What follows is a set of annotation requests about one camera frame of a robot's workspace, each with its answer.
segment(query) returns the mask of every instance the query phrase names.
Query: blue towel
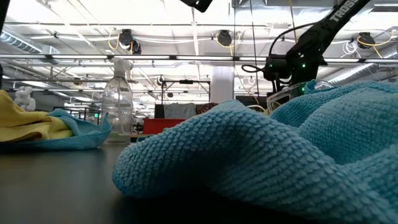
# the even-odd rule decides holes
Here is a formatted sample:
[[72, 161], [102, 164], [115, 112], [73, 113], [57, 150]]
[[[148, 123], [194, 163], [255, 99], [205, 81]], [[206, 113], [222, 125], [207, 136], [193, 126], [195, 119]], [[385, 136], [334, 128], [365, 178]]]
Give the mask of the blue towel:
[[127, 147], [116, 187], [147, 198], [196, 183], [324, 223], [398, 223], [398, 86], [311, 84], [271, 117], [227, 101]]
[[14, 151], [16, 149], [39, 149], [43, 151], [66, 151], [96, 149], [105, 142], [112, 130], [107, 117], [103, 118], [102, 125], [95, 125], [88, 121], [82, 121], [70, 115], [68, 112], [55, 109], [49, 113], [61, 119], [73, 132], [73, 137], [64, 139], [53, 139], [46, 141], [13, 142], [1, 144], [0, 151]]

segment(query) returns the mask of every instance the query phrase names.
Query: white figurine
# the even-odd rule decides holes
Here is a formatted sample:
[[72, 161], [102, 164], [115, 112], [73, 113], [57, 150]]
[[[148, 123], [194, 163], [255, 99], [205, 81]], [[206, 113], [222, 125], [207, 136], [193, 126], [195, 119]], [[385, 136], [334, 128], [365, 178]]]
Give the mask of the white figurine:
[[19, 87], [19, 90], [15, 92], [15, 103], [23, 110], [34, 111], [36, 109], [36, 101], [30, 97], [32, 92], [32, 87]]

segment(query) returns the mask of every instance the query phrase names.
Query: yellow towel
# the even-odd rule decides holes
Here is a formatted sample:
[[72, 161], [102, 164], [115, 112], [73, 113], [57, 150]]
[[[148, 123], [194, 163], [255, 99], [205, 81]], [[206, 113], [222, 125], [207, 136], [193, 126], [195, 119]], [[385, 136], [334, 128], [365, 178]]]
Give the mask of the yellow towel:
[[69, 138], [72, 130], [46, 112], [26, 112], [0, 90], [0, 142]]

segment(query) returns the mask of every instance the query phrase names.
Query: table surface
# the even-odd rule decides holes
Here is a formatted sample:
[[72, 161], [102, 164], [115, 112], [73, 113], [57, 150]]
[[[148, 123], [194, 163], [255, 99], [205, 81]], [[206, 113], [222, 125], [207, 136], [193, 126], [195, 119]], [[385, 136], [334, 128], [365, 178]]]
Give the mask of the table surface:
[[0, 154], [0, 223], [154, 223], [178, 221], [181, 213], [211, 222], [216, 218], [217, 223], [299, 221], [203, 189], [147, 200], [127, 198], [111, 180], [122, 150], [106, 146]]

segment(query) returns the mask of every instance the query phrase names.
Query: ceiling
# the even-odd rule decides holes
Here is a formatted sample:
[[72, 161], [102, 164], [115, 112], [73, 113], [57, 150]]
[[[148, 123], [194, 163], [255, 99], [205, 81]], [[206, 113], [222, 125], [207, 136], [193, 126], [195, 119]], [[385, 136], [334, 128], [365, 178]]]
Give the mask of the ceiling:
[[[230, 56], [229, 48], [220, 47], [215, 40], [220, 30], [229, 30], [235, 36], [236, 44], [232, 53], [234, 56], [258, 57], [268, 56], [270, 41], [281, 32], [292, 27], [292, 16], [287, 1], [268, 0], [266, 6], [262, 0], [253, 0], [253, 12], [243, 1], [234, 6], [233, 1], [213, 0], [205, 13], [194, 11], [179, 0], [11, 0], [6, 17], [4, 30], [30, 41], [34, 45], [49, 45], [59, 50], [61, 54], [129, 54], [122, 48], [111, 49], [108, 37], [116, 38], [121, 29], [132, 29], [133, 36], [140, 42], [143, 55], [209, 55]], [[296, 26], [315, 22], [327, 15], [334, 0], [324, 1], [293, 1], [294, 22]], [[384, 1], [373, 1], [357, 17], [353, 18], [335, 37], [335, 41], [325, 52], [327, 58], [362, 57], [378, 58], [376, 51], [371, 49], [357, 49], [352, 54], [344, 53], [346, 42], [351, 37], [357, 37], [359, 32], [370, 32], [376, 43], [383, 43], [390, 39], [392, 30], [398, 25], [398, 12], [371, 11], [375, 5]], [[299, 36], [305, 29], [299, 30]], [[285, 36], [286, 41], [276, 43], [273, 53], [284, 54], [294, 45], [294, 33]], [[379, 51], [394, 47], [397, 42], [392, 38], [387, 44], [378, 47]], [[0, 42], [2, 54], [26, 54], [25, 52]], [[20, 69], [24, 75], [43, 79], [50, 77], [51, 68], [46, 66], [29, 66], [30, 60], [14, 61], [29, 67], [32, 71]], [[213, 63], [193, 63], [163, 60], [152, 66], [152, 61], [135, 61], [131, 76], [138, 84], [133, 84], [133, 90], [159, 90], [157, 78], [162, 75], [166, 80], [192, 79], [208, 81], [211, 78]], [[15, 65], [5, 63], [9, 69], [15, 70]], [[345, 66], [322, 68], [319, 77], [327, 77]], [[59, 73], [59, 79], [104, 80], [113, 76], [113, 68], [107, 67], [53, 67], [52, 73]], [[252, 75], [244, 73], [240, 66], [236, 66], [236, 77], [243, 79], [243, 85], [249, 91], [257, 91], [256, 84], [252, 84]], [[105, 83], [84, 83], [74, 86], [73, 83], [48, 83], [59, 88], [91, 88], [104, 87]], [[208, 100], [207, 86], [174, 85], [170, 90], [195, 90], [200, 93], [181, 93], [175, 95], [168, 102], [194, 101], [196, 103]], [[244, 94], [239, 79], [235, 80], [236, 94]], [[259, 74], [259, 90], [261, 93], [270, 91], [272, 85]], [[81, 93], [71, 93], [67, 96], [78, 96]], [[93, 93], [84, 97], [92, 98], [100, 103], [100, 93]], [[144, 105], [158, 102], [147, 93], [135, 93], [135, 100]]]

